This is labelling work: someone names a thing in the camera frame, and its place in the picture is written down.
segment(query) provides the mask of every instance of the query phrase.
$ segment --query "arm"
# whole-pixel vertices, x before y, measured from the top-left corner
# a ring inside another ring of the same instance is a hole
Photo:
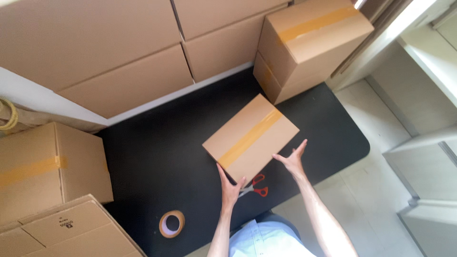
[[[297,182],[314,232],[325,255],[327,257],[357,257],[357,252],[346,232],[322,203],[305,175],[301,157],[307,142],[305,139],[296,150],[293,149],[288,158],[276,154],[273,154],[273,158],[282,162]]]
[[[222,209],[207,257],[229,256],[230,218],[232,216],[233,206],[235,205],[236,200],[238,200],[239,190],[246,180],[246,178],[243,177],[236,186],[233,186],[225,176],[221,166],[219,164],[217,164],[217,166],[222,183]]]

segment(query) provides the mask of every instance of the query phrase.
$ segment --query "rope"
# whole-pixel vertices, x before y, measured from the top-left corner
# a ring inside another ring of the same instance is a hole
[[[9,130],[16,126],[19,117],[17,115],[16,107],[13,105],[12,102],[6,100],[5,98],[0,97],[0,111],[3,109],[3,103],[8,105],[11,109],[11,118],[5,125],[0,125],[0,130]]]

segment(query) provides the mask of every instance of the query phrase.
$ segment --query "person's left hand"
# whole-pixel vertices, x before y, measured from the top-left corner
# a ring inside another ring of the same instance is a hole
[[[219,175],[221,176],[221,183],[222,183],[222,210],[232,210],[233,206],[235,206],[236,200],[238,200],[238,195],[241,187],[244,185],[246,181],[246,177],[243,177],[238,181],[236,186],[230,183],[227,176],[225,176],[224,170],[222,167],[217,163],[219,170]]]

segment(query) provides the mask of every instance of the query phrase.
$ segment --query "forearm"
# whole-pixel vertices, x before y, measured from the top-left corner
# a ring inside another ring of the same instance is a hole
[[[293,175],[300,188],[318,242],[327,257],[357,257],[344,229],[322,203],[303,169]]]
[[[208,257],[227,257],[229,256],[229,237],[230,237],[230,218],[233,208],[222,207],[213,241],[209,247]]]

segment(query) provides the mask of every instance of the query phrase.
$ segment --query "sealed cardboard box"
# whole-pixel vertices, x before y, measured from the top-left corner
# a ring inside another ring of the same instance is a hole
[[[265,15],[287,5],[182,43],[195,82],[254,61]]]
[[[278,104],[327,79],[371,31],[348,0],[293,5],[265,18],[257,63],[267,68],[255,66],[254,76]]]
[[[262,95],[214,133],[203,147],[236,182],[248,184],[299,129]]]
[[[178,44],[57,94],[111,118],[192,84]]]
[[[101,138],[49,123],[0,139],[0,225],[86,194],[113,200]]]
[[[186,40],[264,12],[288,0],[173,0]]]
[[[145,257],[92,196],[0,228],[0,257]]]
[[[0,27],[0,66],[53,91],[181,41],[170,0],[19,0]]]

